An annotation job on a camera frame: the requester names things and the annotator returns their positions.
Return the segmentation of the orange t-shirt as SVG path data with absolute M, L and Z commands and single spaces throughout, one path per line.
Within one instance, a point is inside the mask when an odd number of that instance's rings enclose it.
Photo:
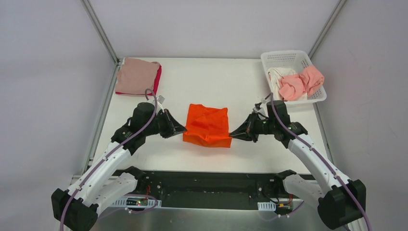
M 230 148 L 228 109 L 190 104 L 183 141 L 207 148 Z

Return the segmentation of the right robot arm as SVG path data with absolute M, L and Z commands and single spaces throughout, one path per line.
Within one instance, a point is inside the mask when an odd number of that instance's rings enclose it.
M 257 103 L 246 120 L 229 136 L 257 142 L 259 135 L 273 135 L 292 152 L 316 180 L 312 184 L 292 170 L 276 175 L 273 191 L 279 197 L 292 194 L 314 207 L 322 222 L 330 229 L 345 226 L 363 218 L 372 229 L 366 213 L 366 186 L 352 180 L 325 158 L 315 146 L 308 131 L 292 122 L 284 101 L 263 100 Z

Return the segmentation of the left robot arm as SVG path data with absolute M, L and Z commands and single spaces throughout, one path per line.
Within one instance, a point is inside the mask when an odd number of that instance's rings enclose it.
M 148 136 L 167 139 L 186 131 L 159 103 L 139 103 L 132 117 L 115 131 L 102 157 L 66 190 L 56 189 L 51 195 L 53 215 L 60 222 L 60 230 L 89 231 L 101 213 L 122 196 L 144 193 L 145 173 L 134 166 L 126 168 L 116 180 L 108 179 L 145 144 Z

